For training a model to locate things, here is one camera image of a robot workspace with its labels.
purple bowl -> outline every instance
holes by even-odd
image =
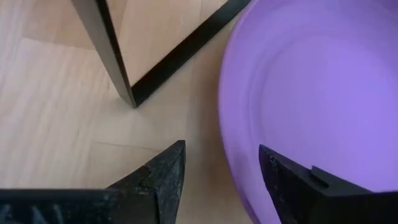
[[[398,1],[254,0],[223,60],[220,128],[254,223],[280,223],[258,147],[398,190]]]

wooden floor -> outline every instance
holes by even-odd
[[[224,1],[110,0],[130,81]],[[178,223],[250,223],[217,120],[232,25],[133,110],[116,94],[69,0],[1,0],[0,187],[103,188],[186,139]]]

purple plastic basin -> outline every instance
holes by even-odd
[[[254,0],[223,60],[226,157],[254,223],[280,223],[258,148],[398,190],[398,1]]]

